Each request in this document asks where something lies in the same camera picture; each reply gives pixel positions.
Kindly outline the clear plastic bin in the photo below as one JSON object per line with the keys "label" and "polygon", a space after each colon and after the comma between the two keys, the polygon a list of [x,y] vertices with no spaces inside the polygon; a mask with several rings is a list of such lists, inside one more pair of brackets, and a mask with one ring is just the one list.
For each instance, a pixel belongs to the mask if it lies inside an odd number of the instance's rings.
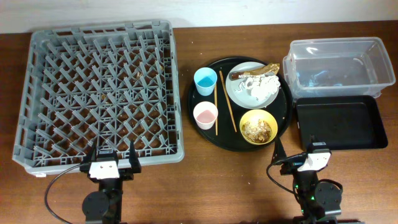
{"label": "clear plastic bin", "polygon": [[294,40],[283,59],[284,79],[295,100],[369,95],[396,82],[383,41],[378,37]]}

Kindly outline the round black tray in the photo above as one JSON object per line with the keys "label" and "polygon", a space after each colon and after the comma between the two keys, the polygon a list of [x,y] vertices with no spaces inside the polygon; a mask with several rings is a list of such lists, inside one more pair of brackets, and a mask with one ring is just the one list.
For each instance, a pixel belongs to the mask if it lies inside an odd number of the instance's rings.
{"label": "round black tray", "polygon": [[266,63],[249,57],[218,60],[195,73],[188,111],[197,131],[230,151],[255,151],[280,137],[290,124],[293,99],[278,73],[252,78],[239,72],[262,70]]}

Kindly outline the white tissue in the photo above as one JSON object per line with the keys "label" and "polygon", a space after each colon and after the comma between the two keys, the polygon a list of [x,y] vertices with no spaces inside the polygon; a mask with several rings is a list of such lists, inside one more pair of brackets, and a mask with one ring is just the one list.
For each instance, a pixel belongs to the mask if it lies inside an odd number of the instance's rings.
{"label": "white tissue", "polygon": [[246,78],[241,81],[235,93],[241,93],[244,90],[249,91],[249,96],[255,97],[257,101],[267,100],[271,95],[279,91],[280,81],[277,75],[260,76],[257,78]]}

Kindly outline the yellow bowl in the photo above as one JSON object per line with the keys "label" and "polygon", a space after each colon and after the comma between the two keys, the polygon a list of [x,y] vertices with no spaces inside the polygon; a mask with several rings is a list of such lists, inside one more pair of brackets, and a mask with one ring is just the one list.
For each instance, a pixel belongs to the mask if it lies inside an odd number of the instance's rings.
{"label": "yellow bowl", "polygon": [[[272,135],[271,135],[270,139],[267,142],[265,142],[265,143],[254,143],[254,142],[251,142],[249,139],[244,137],[243,134],[242,134],[242,126],[243,126],[244,123],[246,123],[247,121],[257,121],[259,119],[265,120],[270,125],[270,127],[272,129]],[[243,138],[248,143],[253,144],[253,145],[265,145],[265,144],[270,143],[277,136],[278,124],[277,124],[276,119],[273,117],[273,115],[271,115],[270,112],[268,112],[268,111],[265,111],[265,110],[249,110],[240,119],[239,129],[240,129],[240,132],[241,132]]]}

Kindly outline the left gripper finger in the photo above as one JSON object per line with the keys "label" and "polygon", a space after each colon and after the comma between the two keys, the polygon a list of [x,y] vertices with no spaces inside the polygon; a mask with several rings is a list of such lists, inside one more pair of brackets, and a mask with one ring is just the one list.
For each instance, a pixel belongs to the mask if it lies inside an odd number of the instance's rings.
{"label": "left gripper finger", "polygon": [[134,141],[130,141],[129,145],[129,163],[132,170],[139,170],[139,160],[136,155],[136,150],[134,148]]}
{"label": "left gripper finger", "polygon": [[91,149],[88,151],[88,154],[83,158],[84,164],[89,164],[96,160],[96,144],[93,143]]}

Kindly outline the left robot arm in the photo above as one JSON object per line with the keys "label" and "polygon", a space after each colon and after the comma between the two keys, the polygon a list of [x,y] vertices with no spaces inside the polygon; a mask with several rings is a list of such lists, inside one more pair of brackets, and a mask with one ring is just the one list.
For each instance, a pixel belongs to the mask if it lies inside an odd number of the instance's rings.
{"label": "left robot arm", "polygon": [[141,172],[134,143],[129,149],[129,167],[119,168],[116,151],[98,152],[93,146],[81,162],[80,171],[98,184],[98,190],[88,194],[82,203],[86,223],[120,223],[123,200],[123,182],[134,179]]}

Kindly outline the gold snack wrapper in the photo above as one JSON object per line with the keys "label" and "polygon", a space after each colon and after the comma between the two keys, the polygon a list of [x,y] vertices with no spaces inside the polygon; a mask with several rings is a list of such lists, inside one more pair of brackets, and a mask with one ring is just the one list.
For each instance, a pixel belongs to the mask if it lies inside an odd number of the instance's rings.
{"label": "gold snack wrapper", "polygon": [[255,76],[269,76],[269,75],[277,75],[278,71],[280,69],[280,64],[279,63],[270,63],[266,66],[263,66],[261,68],[257,68],[254,70],[249,70],[249,71],[243,71],[243,72],[233,72],[231,73],[230,79],[232,80],[237,80],[241,78],[249,78],[249,77],[255,77]]}

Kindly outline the pink plastic cup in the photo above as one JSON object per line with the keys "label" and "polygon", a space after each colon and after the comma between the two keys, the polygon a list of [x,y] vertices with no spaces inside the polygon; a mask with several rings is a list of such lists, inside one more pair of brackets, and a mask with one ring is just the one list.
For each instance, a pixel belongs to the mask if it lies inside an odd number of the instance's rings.
{"label": "pink plastic cup", "polygon": [[214,125],[218,117],[218,109],[215,104],[202,101],[194,107],[193,117],[200,129],[208,130]]}

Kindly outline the blue plastic cup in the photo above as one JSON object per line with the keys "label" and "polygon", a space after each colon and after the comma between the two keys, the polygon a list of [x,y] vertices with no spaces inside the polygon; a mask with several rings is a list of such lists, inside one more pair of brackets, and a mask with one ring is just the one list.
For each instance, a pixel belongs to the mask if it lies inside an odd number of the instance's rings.
{"label": "blue plastic cup", "polygon": [[199,68],[194,74],[194,82],[201,96],[209,96],[213,93],[217,82],[216,72],[209,67]]}

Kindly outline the food scraps and rice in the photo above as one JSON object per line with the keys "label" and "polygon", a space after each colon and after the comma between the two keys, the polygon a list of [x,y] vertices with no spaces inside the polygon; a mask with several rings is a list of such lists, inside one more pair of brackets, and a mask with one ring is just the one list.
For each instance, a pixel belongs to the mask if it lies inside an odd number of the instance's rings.
{"label": "food scraps and rice", "polygon": [[265,143],[271,135],[272,129],[270,125],[262,119],[257,121],[247,121],[242,126],[242,134],[244,137],[254,143]]}

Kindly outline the grey round plate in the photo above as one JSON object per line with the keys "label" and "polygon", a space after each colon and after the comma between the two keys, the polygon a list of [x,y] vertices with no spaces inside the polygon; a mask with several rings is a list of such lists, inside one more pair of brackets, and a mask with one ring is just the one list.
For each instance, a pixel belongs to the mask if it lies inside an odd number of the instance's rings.
{"label": "grey round plate", "polygon": [[233,72],[243,72],[246,70],[254,70],[263,67],[263,63],[259,62],[243,62],[234,66],[228,73],[226,78],[226,91],[229,98],[238,106],[246,109],[263,109],[270,105],[277,97],[279,89],[274,94],[268,94],[266,99],[258,101],[255,96],[251,96],[251,90],[245,89],[240,83],[243,81],[232,80],[231,74]]}

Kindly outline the grey dishwasher rack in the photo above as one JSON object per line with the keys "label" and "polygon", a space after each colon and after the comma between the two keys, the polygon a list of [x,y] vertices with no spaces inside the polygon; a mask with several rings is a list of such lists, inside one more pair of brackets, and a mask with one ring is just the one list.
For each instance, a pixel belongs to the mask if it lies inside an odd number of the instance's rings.
{"label": "grey dishwasher rack", "polygon": [[134,147],[144,166],[180,162],[175,37],[169,21],[40,30],[30,38],[12,158],[36,177],[74,168],[91,148]]}

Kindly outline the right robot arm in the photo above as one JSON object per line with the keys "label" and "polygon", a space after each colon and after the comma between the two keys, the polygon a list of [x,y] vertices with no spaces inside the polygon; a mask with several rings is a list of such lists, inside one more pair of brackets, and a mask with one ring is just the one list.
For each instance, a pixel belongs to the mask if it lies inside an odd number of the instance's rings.
{"label": "right robot arm", "polygon": [[[270,180],[280,188],[294,195],[300,205],[301,216],[294,217],[294,223],[337,223],[341,214],[343,186],[330,179],[319,179],[318,173],[326,168],[331,151],[325,142],[311,137],[307,151],[293,156],[286,156],[278,137],[275,139],[274,153],[266,173]],[[293,177],[292,188],[284,187],[274,180],[269,169],[280,166],[281,175]]]}

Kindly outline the black rectangular tray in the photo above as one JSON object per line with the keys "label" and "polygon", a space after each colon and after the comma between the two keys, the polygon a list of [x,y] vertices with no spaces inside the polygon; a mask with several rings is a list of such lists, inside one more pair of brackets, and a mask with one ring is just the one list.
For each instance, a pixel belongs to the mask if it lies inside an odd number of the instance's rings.
{"label": "black rectangular tray", "polygon": [[382,149],[388,139],[376,100],[368,95],[300,98],[296,102],[302,149],[311,137],[331,150]]}

